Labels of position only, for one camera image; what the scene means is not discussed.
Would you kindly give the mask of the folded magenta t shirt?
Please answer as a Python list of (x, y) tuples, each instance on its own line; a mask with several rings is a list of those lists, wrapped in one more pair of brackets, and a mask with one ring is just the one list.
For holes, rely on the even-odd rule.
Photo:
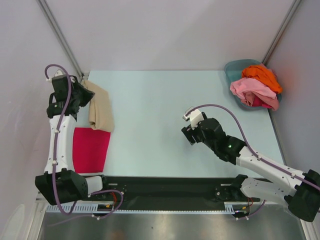
[(78, 174), (96, 174), (104, 170), (111, 134), (88, 127), (76, 127), (72, 160)]

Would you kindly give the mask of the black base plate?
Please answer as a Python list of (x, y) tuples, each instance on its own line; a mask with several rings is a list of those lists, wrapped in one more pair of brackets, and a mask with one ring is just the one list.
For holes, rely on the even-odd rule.
[(103, 189), (118, 190), (126, 211), (220, 211), (226, 202), (257, 203), (233, 186), (233, 178), (104, 176)]

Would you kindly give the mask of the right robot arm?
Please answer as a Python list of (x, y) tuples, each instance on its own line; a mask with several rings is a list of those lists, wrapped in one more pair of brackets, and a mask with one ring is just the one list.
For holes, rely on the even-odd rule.
[(181, 131), (191, 145), (203, 143), (220, 160), (249, 169), (267, 180), (237, 176), (235, 185), (230, 188), (235, 200), (259, 198), (287, 207), (295, 217), (306, 222), (315, 220), (320, 211), (318, 172), (312, 169), (303, 172), (264, 157), (245, 141), (227, 135), (215, 118), (201, 113), (196, 117), (185, 116), (184, 120), (190, 124)]

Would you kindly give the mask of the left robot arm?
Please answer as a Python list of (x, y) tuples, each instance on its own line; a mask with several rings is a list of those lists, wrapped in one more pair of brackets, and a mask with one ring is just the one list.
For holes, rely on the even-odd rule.
[(35, 178), (35, 186), (52, 206), (83, 201), (94, 194), (105, 200), (111, 188), (101, 175), (85, 177), (76, 173), (73, 162), (73, 139), (77, 115), (93, 98), (75, 76), (57, 75), (51, 80), (53, 93), (46, 109), (50, 124), (49, 153), (44, 173)]

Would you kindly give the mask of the pink t shirt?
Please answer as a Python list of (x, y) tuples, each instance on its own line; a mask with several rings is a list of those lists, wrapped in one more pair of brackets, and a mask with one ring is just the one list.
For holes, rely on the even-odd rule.
[(264, 102), (265, 109), (276, 111), (280, 103), (277, 94), (268, 86), (254, 78), (241, 78), (230, 84), (230, 91), (234, 96), (241, 99), (241, 102), (252, 107), (255, 96)]

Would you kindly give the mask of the aluminium frame post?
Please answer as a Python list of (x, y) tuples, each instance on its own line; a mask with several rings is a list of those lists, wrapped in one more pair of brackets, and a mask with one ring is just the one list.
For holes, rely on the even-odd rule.
[(46, 0), (36, 0), (36, 3), (39, 5), (40, 10), (42, 11), (45, 19), (47, 20), (53, 34), (55, 35), (57, 41), (59, 42), (63, 52), (65, 53), (68, 61), (70, 62), (71, 66), (73, 67), (76, 74), (81, 78), (84, 76), (81, 67), (76, 60), (76, 57), (56, 19), (54, 16), (53, 11), (51, 10), (48, 2)]
[(303, 3), (303, 0), (294, 0), (292, 2), (292, 4), (290, 5), (288, 12), (286, 13), (282, 23), (280, 24), (279, 29), (277, 30), (267, 52), (265, 53), (265, 55), (262, 59), (262, 63), (264, 65), (267, 65), (270, 62), (271, 57), (273, 56), (275, 50), (277, 49), (278, 45), (280, 44), (288, 27), (292, 23), (295, 15), (299, 11), (299, 8), (301, 7), (302, 3)]

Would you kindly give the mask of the teal plastic basket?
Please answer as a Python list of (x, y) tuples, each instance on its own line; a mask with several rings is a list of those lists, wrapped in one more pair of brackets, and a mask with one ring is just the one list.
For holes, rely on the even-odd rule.
[[(239, 59), (234, 60), (231, 62), (228, 62), (224, 66), (224, 73), (226, 76), (226, 81), (228, 85), (230, 86), (232, 82), (238, 81), (242, 78), (242, 71), (251, 66), (251, 65), (262, 65), (263, 64), (257, 60), (254, 59)], [(243, 110), (248, 111), (256, 111), (256, 110), (263, 110), (265, 107), (262, 106), (248, 106), (241, 102), (241, 99), (237, 96), (234, 96), (236, 103), (239, 105), (240, 108)]]

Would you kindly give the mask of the right aluminium frame post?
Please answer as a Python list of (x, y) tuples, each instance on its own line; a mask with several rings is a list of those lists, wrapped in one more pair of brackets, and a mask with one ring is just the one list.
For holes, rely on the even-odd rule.
[(277, 49), (278, 45), (280, 44), (288, 27), (292, 23), (295, 15), (299, 11), (299, 8), (301, 7), (302, 3), (303, 3), (303, 0), (294, 0), (292, 2), (292, 4), (290, 5), (288, 12), (286, 13), (282, 23), (280, 24), (279, 29), (277, 30), (267, 52), (265, 53), (265, 55), (262, 59), (262, 63), (264, 65), (267, 65), (270, 62), (271, 57), (273, 56), (275, 50)]

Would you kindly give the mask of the aluminium front rail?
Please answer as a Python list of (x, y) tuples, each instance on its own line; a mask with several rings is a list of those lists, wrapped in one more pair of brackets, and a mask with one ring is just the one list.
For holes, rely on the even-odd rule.
[(45, 198), (43, 198), (43, 197), (37, 197), (36, 199), (35, 199), (35, 201), (37, 202), (37, 203), (46, 203), (46, 204), (48, 204), (49, 202), (45, 199)]

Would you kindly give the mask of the left aluminium frame post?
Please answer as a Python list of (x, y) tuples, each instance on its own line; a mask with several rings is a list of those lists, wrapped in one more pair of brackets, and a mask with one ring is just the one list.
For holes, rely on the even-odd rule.
[(48, 2), (46, 0), (36, 0), (36, 3), (39, 5), (40, 10), (42, 11), (45, 19), (47, 20), (53, 34), (55, 35), (57, 41), (59, 42), (63, 52), (65, 53), (68, 61), (70, 62), (71, 66), (73, 67), (76, 74), (81, 78), (84, 76), (81, 67), (76, 60), (76, 57), (56, 19), (54, 16), (53, 11), (51, 10)]

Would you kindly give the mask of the magenta t shirt in basket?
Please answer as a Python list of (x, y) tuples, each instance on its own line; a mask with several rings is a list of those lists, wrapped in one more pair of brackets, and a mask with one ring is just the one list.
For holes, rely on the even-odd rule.
[(264, 102), (257, 96), (254, 97), (252, 107), (264, 107)]

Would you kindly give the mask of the beige t shirt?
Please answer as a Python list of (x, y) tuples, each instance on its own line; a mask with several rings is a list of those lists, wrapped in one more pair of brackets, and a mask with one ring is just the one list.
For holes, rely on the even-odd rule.
[(90, 127), (93, 130), (112, 133), (115, 129), (115, 123), (109, 93), (89, 80), (85, 80), (83, 86), (94, 93), (88, 110)]

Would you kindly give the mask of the orange t shirt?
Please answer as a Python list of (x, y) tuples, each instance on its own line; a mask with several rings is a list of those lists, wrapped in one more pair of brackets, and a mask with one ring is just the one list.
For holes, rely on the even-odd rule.
[(283, 88), (278, 83), (276, 75), (264, 65), (250, 65), (242, 71), (241, 76), (243, 78), (253, 78), (260, 81), (276, 94), (283, 92)]

